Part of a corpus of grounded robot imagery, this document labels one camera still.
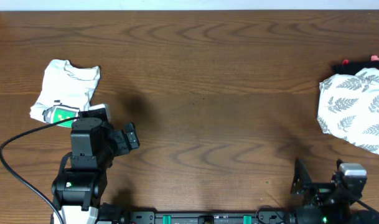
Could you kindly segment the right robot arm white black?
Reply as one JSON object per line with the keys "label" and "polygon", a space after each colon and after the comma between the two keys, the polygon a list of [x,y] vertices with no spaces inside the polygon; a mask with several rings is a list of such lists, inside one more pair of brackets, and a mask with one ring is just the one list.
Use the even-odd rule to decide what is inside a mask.
{"label": "right robot arm white black", "polygon": [[358,163],[336,162],[330,182],[313,182],[303,161],[296,159],[292,195],[302,195],[302,205],[287,212],[289,224],[374,224],[379,212],[361,201],[367,171]]}

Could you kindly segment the white printed t-shirt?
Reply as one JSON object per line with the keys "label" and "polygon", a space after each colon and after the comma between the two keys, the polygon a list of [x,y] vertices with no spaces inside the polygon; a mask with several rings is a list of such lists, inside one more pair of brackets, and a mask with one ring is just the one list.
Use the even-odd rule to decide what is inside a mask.
{"label": "white printed t-shirt", "polygon": [[30,117],[43,123],[61,121],[71,128],[73,117],[90,108],[101,78],[100,67],[77,68],[69,60],[52,60],[44,72],[42,91],[30,108]]}

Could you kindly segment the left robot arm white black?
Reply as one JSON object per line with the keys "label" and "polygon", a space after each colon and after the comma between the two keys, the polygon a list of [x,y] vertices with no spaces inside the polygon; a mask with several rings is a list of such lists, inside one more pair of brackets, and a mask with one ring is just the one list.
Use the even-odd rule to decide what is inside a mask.
{"label": "left robot arm white black", "polygon": [[115,130],[100,118],[80,118],[72,123],[72,151],[60,164],[52,184],[57,211],[52,223],[129,223],[129,213],[101,203],[108,179],[106,171],[117,156],[139,147],[134,123]]}

